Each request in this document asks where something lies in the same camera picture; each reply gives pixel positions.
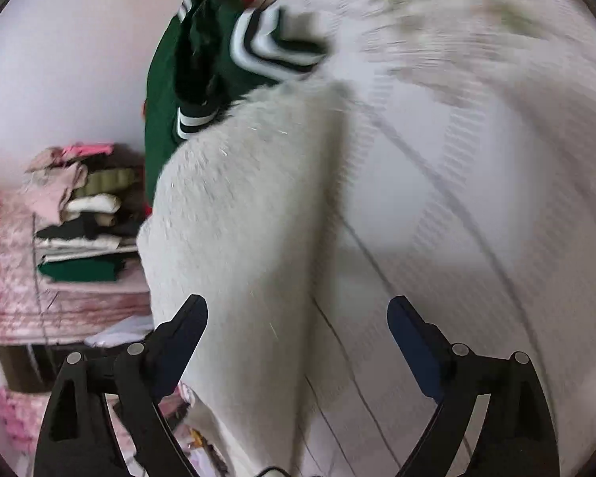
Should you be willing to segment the white fluffy fleece garment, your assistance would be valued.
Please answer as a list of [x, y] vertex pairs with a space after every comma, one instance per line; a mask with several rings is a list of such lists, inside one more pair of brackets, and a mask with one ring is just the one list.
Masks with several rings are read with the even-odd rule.
[[137, 237], [157, 323], [192, 294], [207, 302], [183, 381], [235, 476], [292, 464], [344, 107], [342, 85], [320, 78], [251, 91], [178, 147]]

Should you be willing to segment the stack of folded clothes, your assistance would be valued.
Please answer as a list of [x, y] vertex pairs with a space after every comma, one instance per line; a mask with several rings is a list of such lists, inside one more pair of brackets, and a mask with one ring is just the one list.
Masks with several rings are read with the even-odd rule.
[[142, 155], [116, 143], [47, 147], [27, 165], [22, 197], [33, 213], [34, 266], [46, 287], [147, 291], [136, 245], [147, 216]]

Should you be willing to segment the pink floral curtain cover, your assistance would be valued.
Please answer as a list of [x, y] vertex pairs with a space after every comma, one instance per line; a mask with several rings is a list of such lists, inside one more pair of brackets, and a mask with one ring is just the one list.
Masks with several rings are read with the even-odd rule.
[[38, 270], [46, 226], [19, 192], [0, 190], [0, 346], [108, 349], [146, 337], [153, 320], [137, 257], [112, 282], [54, 281]]

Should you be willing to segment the white quilted bed mat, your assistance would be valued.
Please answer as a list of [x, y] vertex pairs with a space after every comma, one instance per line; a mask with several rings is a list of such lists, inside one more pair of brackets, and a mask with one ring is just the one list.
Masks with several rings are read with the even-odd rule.
[[524, 351], [596, 475], [596, 0], [260, 0], [328, 40], [348, 144], [319, 261], [302, 475], [390, 476], [434, 411], [386, 325]]

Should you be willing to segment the green varsity jacket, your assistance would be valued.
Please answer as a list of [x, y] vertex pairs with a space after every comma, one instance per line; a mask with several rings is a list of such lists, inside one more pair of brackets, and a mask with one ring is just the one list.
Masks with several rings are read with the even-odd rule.
[[144, 103], [145, 194], [185, 141], [259, 86], [300, 80], [326, 56], [322, 41], [290, 37], [279, 8], [242, 0], [183, 0], [151, 60]]

